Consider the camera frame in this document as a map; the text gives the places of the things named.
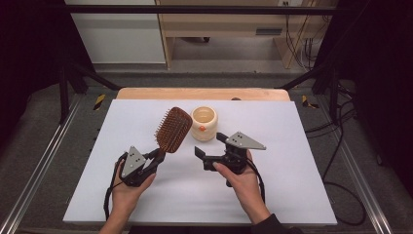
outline brush head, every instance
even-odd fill
[[[174,107],[167,112],[155,133],[160,149],[174,153],[185,139],[192,126],[192,118],[184,110]]]

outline person's right hand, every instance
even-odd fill
[[[246,156],[252,161],[249,150],[246,151]],[[234,174],[223,164],[213,163],[213,166],[231,183],[252,224],[257,224],[271,215],[262,201],[257,175],[250,166],[246,166],[241,175]]]

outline yellow and black tape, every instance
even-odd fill
[[[308,102],[306,96],[303,96],[303,106],[304,106],[304,107],[311,107],[311,108],[314,108],[314,109],[319,108],[319,106],[318,106],[317,104],[310,104],[310,103]]]
[[[99,110],[100,106],[103,103],[104,98],[105,98],[105,95],[99,95],[99,97],[97,97],[96,103],[94,104],[94,110]]]

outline cup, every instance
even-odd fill
[[[191,135],[200,141],[207,141],[216,136],[218,115],[209,106],[200,106],[191,112]]]

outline white wall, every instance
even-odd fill
[[[66,4],[155,5],[154,0],[65,0]],[[72,14],[93,63],[165,63],[155,14]]]

